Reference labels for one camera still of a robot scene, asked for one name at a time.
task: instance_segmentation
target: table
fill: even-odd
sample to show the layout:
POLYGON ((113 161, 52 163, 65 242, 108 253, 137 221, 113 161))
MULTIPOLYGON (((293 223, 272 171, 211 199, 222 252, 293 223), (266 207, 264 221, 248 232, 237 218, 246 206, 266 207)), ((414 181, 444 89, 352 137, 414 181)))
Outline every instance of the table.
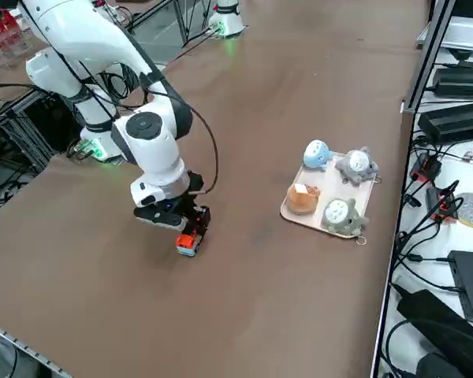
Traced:
MULTIPOLYGON (((250 27, 239 39, 207 41, 166 70, 220 150, 218 186, 199 199, 213 221, 198 256, 175 252, 175 232, 134 219, 128 186, 139 172, 129 165, 55 158, 0 211, 0 327, 73 376, 370 372, 408 146, 400 100, 425 7, 242 8, 250 27), (338 151, 371 147, 383 184, 367 208, 366 246, 278 215, 314 138, 338 151)), ((180 148, 210 181, 198 122, 180 148)))
MULTIPOLYGON (((440 49, 438 55, 432 57, 433 61, 437 64, 452 64, 456 63, 456 59, 446 49, 440 49)), ((473 54, 470 56, 469 61, 473 61, 473 54)), ((429 75, 427 75, 427 86, 432 85, 432 78, 434 76, 436 67, 433 68, 429 75)), ((415 117, 415 130, 419 130, 416 126, 416 122, 419 119, 420 113, 441 109, 456 104, 445 104, 443 98, 436 97, 432 92, 426 92, 421 96, 418 113, 415 117)), ((457 144, 449 150, 449 153, 463 156, 469 150, 473 150, 473 140, 464 143, 457 144)), ((415 155, 412 153, 410 161, 407 164, 406 173, 410 171, 416 161, 415 155)), ((456 189, 455 194, 461 194, 465 192, 473 192, 473 162, 464 162, 460 159, 445 156, 441 160, 442 169, 441 174, 435 180, 438 187, 447 187, 454 180, 459 180, 459 185, 456 189)), ((418 183, 414 184, 408 193, 414 191, 419 186, 418 183)), ((426 187, 415 195, 415 197, 422 203, 426 203, 425 200, 426 187)), ((405 206, 400 223, 398 224, 398 230, 409 231, 413 226, 416 225, 417 221, 421 219, 427 210, 425 206, 418 209, 412 209, 409 206, 405 206)), ((408 248, 418 242, 421 239, 432 236, 434 229, 427 230, 415 236, 404 249, 404 253, 408 251, 408 248)), ((473 228, 469 228, 460 222, 455 224, 443 224, 441 226, 438 236, 427 243, 423 243, 414 249, 414 254, 419 254, 425 258, 445 258, 448 256, 451 250, 465 250, 473 252, 473 228)), ((456 286, 453 281, 453 276, 448 264, 445 263, 434 263, 434 262, 421 262, 420 264, 414 264, 407 262, 407 265, 417 272, 420 276, 427 280, 443 285, 443 286, 456 286)), ((461 317, 464 317, 459 295, 450 293, 447 291, 439 290, 434 287, 427 285, 419 279, 416 279, 411 273, 402 267, 398 267, 393 276, 393 282, 399 284, 410 292, 422 290, 424 288, 430 290, 435 296, 441 299, 447 306, 453 311, 458 313, 461 317)), ((393 290, 389 289, 387 296, 385 296, 384 306, 382 307, 382 322, 380 331, 380 341, 385 342, 388 332, 395 324, 402 321, 404 318, 397 312, 397 303, 400 300, 400 296, 393 290)), ((384 344, 377 345, 377 352, 384 348, 384 344)), ((426 341, 420 332, 418 332, 410 324, 407 324, 400 328, 400 331, 396 332, 390 343, 389 354, 391 356, 392 363, 399 369, 403 369, 409 372, 415 373, 417 363, 420 358, 430 353, 434 348, 426 341)), ((374 375, 377 376, 388 372, 389 369, 385 362, 380 361, 380 364, 376 365, 374 369, 374 375)))

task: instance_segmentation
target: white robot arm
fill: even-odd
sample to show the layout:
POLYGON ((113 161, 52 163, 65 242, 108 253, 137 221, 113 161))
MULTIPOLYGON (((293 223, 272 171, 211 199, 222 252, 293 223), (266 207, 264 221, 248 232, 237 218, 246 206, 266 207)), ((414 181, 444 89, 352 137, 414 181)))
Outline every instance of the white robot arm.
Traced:
POLYGON ((182 231, 177 249, 193 256, 210 211, 194 203, 203 181, 186 170, 176 142, 192 125, 190 106, 133 37, 106 20, 88 0, 0 0, 0 8, 14 6, 34 34, 50 45, 27 62, 33 83, 65 96, 80 111, 86 121, 81 137, 97 139, 104 147, 104 156, 97 158, 122 154, 143 170, 131 185, 134 214, 142 221, 182 231), (127 65, 144 91, 156 93, 126 117, 119 116, 98 85, 83 81, 115 63, 127 65))

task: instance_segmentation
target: black device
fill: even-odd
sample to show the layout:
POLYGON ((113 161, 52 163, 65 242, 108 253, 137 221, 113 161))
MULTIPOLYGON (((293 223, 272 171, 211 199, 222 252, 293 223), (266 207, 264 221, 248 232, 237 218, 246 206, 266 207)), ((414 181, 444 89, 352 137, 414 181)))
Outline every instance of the black device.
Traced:
POLYGON ((459 370, 449 364, 444 357, 429 353, 422 357, 415 372, 417 378, 466 378, 459 370))
POLYGON ((473 0, 457 0, 452 15, 473 18, 473 0))
POLYGON ((473 98, 473 68, 437 69, 431 89, 438 97, 473 98))
POLYGON ((455 221, 458 219, 457 204, 454 199, 456 198, 450 188, 428 187, 426 189, 427 210, 432 210, 438 201, 441 202, 440 207, 431 215, 431 219, 433 221, 455 221))
POLYGON ((473 252, 452 250, 449 258, 453 259, 449 264, 456 286, 466 291, 460 295, 464 316, 473 319, 473 252))
POLYGON ((418 181, 434 182, 441 172, 441 162, 435 155, 422 152, 410 170, 410 177, 418 181))
POLYGON ((433 143, 473 139, 473 104, 431 110, 419 117, 420 129, 433 143))
POLYGON ((42 98, 24 111, 53 150, 65 152, 70 142, 79 136, 84 120, 75 114, 57 95, 42 98))
POLYGON ((403 297, 397 310, 445 355, 450 364, 456 366, 466 378, 473 378, 473 340, 441 325, 413 320, 446 324, 471 338, 473 327, 430 291, 421 290, 411 294, 402 287, 394 286, 403 297))

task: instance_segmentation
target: bread roll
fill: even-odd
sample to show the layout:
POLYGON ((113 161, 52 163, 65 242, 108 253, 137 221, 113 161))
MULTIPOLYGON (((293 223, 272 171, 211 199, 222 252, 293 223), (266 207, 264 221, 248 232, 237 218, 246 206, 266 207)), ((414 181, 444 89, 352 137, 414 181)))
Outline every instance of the bread roll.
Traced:
POLYGON ((317 187, 294 183, 287 190, 287 206, 296 214, 306 215, 317 209, 318 197, 321 191, 317 187))

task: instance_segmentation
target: tray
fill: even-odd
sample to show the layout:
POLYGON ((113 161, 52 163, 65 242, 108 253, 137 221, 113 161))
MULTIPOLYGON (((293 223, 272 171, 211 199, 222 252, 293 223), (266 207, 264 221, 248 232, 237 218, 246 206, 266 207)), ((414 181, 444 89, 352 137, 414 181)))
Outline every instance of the tray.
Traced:
POLYGON ((368 201, 370 200, 371 190, 373 184, 378 176, 373 180, 364 181, 359 186, 355 186, 350 182, 344 183, 343 176, 338 169, 334 168, 338 160, 344 158, 344 154, 333 152, 333 158, 328 164, 325 172, 320 169, 309 169, 304 165, 301 166, 300 171, 292 183, 302 183, 306 185, 316 186, 320 189, 321 194, 318 197, 317 209, 314 213, 308 215, 297 215, 289 210, 286 205, 287 195, 281 205, 281 215, 287 221, 297 224, 302 224, 309 228, 326 232, 331 235, 338 236, 343 239, 357 238, 356 235, 341 235, 329 232, 326 228, 321 226, 322 214, 326 205, 334 198, 341 199, 356 199, 356 210, 361 217, 364 216, 368 201))

